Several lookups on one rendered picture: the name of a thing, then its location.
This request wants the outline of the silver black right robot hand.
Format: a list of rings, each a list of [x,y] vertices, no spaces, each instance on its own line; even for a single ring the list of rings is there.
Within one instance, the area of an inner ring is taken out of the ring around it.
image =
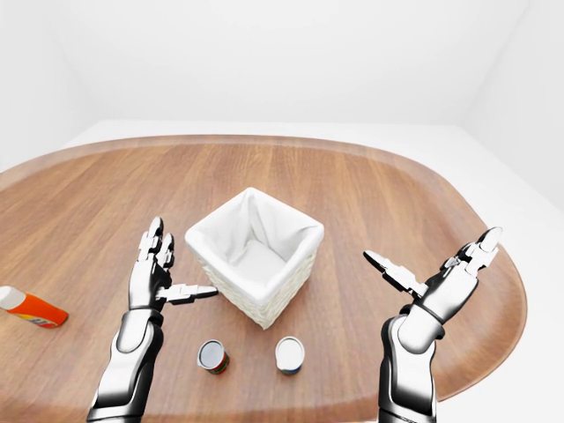
[[[407,292],[414,303],[438,322],[445,323],[468,301],[477,285],[478,272],[495,258],[503,229],[487,229],[476,241],[463,245],[441,266],[438,273],[420,283],[405,267],[380,254],[366,250],[363,256],[400,292]]]

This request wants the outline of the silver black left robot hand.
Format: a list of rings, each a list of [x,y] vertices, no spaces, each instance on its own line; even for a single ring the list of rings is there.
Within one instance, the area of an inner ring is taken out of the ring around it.
[[[153,308],[161,311],[165,303],[181,305],[219,294],[214,286],[174,284],[170,269],[174,265],[174,236],[164,234],[164,222],[155,217],[141,237],[138,257],[130,274],[129,309]]]

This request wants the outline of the red and green soup tin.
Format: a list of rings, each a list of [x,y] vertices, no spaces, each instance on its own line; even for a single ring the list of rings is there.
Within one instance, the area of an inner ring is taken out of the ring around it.
[[[230,363],[230,356],[226,348],[217,340],[205,341],[197,353],[197,365],[213,375],[226,371]]]

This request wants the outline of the white woven basket with liner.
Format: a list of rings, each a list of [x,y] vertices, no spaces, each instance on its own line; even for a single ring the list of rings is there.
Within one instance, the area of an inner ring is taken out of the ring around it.
[[[321,222],[248,187],[184,239],[212,284],[267,330],[309,278],[323,237]]]

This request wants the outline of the orange bottle with white cap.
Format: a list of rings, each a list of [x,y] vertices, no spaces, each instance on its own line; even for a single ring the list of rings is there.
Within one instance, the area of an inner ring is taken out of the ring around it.
[[[66,311],[13,286],[0,286],[0,308],[44,329],[57,328],[69,318]]]

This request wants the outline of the white and blue tin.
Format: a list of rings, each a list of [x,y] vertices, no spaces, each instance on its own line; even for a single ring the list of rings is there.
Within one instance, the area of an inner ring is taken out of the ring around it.
[[[301,370],[305,359],[302,342],[293,336],[281,338],[275,348],[277,369],[284,375],[294,375]]]

